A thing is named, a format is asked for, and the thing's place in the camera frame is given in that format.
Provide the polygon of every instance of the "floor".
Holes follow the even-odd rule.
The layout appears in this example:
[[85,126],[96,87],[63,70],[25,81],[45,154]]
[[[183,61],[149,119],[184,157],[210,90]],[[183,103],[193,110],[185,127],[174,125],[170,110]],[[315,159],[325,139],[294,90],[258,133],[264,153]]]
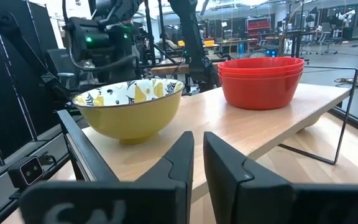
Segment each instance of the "floor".
[[[302,57],[310,59],[310,66],[327,66],[327,67],[358,67],[358,42],[349,44],[335,45],[331,48],[336,49],[338,54],[333,55],[303,55]],[[319,50],[319,47],[312,47],[312,50]],[[353,78],[354,72],[350,70],[328,70],[322,68],[306,68],[301,78],[301,82],[334,86],[337,78]],[[358,90],[356,90],[352,102],[351,114],[358,117]]]
[[[358,42],[338,45],[337,55],[305,55],[311,66],[358,67]],[[307,68],[302,76],[303,83],[335,85],[336,78],[351,78],[352,72]],[[358,116],[358,90],[352,105],[352,114]],[[286,141],[286,144],[301,147],[307,151],[333,158],[334,146],[340,131],[341,121],[330,114],[324,115],[319,122]],[[45,147],[57,157],[65,151],[62,137],[58,137]],[[358,130],[348,126],[342,144],[342,151],[335,166],[309,159],[294,152],[276,147],[258,160],[268,169],[282,175],[292,182],[329,182],[358,183]],[[7,175],[0,178],[0,206],[14,192]]]

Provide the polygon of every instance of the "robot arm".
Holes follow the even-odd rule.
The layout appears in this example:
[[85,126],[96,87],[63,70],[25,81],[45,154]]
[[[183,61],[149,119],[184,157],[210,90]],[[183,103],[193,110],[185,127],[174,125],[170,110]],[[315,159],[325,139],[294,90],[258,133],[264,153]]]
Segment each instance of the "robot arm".
[[57,101],[70,100],[70,92],[47,70],[27,41],[25,41],[19,25],[17,25],[15,17],[11,13],[0,12],[0,34],[12,43],[33,69],[34,74],[39,77],[40,84],[51,91]]
[[[96,54],[110,54],[118,48],[125,52],[126,57],[116,58],[121,65],[131,60],[132,52],[123,49],[127,44],[120,40],[121,35],[109,32],[106,26],[117,25],[119,22],[130,19],[139,9],[144,0],[93,0],[95,6],[94,16],[103,17],[101,20],[87,20],[76,17],[65,19],[67,22],[66,31],[72,39],[72,55],[75,61],[91,59]],[[197,0],[168,0],[173,11],[179,16],[183,28],[183,36],[186,48],[190,53],[191,63],[189,66],[190,76],[195,83],[199,84],[201,91],[220,86],[219,78],[213,68],[211,61],[205,56],[203,43],[198,30],[196,18]]]
[[339,13],[339,15],[338,15],[338,19],[340,19],[340,20],[342,20],[342,21],[344,21],[344,22],[347,22],[347,23],[349,23],[349,22],[351,22],[352,20],[352,17],[354,16],[356,14],[356,11],[355,10],[352,10],[352,11],[350,11],[350,12],[347,12],[347,13],[345,13],[345,14],[341,14],[341,13]]

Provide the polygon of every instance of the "robotic arm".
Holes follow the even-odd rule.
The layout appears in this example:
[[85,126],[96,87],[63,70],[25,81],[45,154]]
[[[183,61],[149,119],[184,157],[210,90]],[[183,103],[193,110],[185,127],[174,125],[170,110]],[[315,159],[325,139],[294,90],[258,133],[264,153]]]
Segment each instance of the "robotic arm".
[[[131,29],[122,25],[139,9],[144,0],[92,0],[95,2],[93,17],[100,20],[89,20],[77,17],[67,18],[63,0],[63,15],[65,30],[69,37],[70,57],[74,66],[91,72],[111,71],[118,73],[116,82],[135,79],[133,62],[136,56],[132,53]],[[196,18],[197,0],[170,0],[172,9],[180,17],[185,37],[186,48],[191,56],[190,76],[200,86],[201,91],[207,91],[214,86],[220,86],[218,75],[211,61],[204,54],[203,44]],[[41,62],[22,36],[14,16],[8,12],[0,12],[0,34],[7,38],[23,59],[31,66],[43,85],[55,100],[61,105],[71,100],[70,91],[56,79]],[[95,57],[108,58],[111,63],[97,68],[83,68],[78,65],[80,60]]]
[[[102,17],[100,20],[88,20],[77,17],[67,18],[66,32],[72,40],[70,50],[74,63],[79,60],[88,60],[95,55],[111,54],[113,63],[101,68],[105,70],[124,66],[133,60],[131,51],[130,31],[118,23],[130,19],[139,9],[144,0],[93,0],[93,17]],[[196,18],[197,0],[169,0],[173,11],[179,16],[183,28],[186,48],[190,53],[190,76],[197,83],[201,91],[220,86],[218,75],[213,64],[204,54],[203,43]]]
[[356,14],[356,11],[355,11],[355,10],[352,10],[352,11],[350,11],[350,12],[347,12],[347,13],[345,13],[345,14],[343,14],[343,15],[342,15],[341,13],[339,13],[338,19],[342,20],[342,21],[345,23],[346,27],[348,27],[349,24],[352,22],[352,17],[353,17],[355,14]]

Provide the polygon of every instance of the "person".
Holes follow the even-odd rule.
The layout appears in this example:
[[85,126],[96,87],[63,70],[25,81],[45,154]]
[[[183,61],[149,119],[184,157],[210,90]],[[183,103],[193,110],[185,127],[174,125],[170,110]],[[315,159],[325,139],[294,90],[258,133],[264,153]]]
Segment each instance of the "person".
[[162,43],[162,38],[165,37],[165,43],[167,43],[171,48],[177,49],[178,46],[172,42],[172,40],[169,39],[169,36],[167,33],[161,33],[160,34],[160,43]]

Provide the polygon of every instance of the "chair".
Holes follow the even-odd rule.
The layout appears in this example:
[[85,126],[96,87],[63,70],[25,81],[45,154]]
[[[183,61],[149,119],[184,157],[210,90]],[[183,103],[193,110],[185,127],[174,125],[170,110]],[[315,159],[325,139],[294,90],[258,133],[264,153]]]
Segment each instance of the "chair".
[[81,72],[73,65],[66,49],[47,50],[47,61],[51,72],[69,90],[78,90],[84,81],[84,84],[94,82],[91,72]]
[[323,33],[322,38],[320,39],[319,43],[320,46],[327,45],[327,49],[321,52],[321,55],[329,54],[330,52],[333,54],[337,54],[338,51],[334,49],[330,49],[329,46],[335,44],[336,42],[341,42],[342,37],[333,37],[333,33],[331,32],[331,25],[328,22],[324,22],[321,24]]
[[262,37],[262,33],[259,32],[259,35],[258,35],[258,45],[263,47],[265,44],[266,44],[267,40],[263,39]]

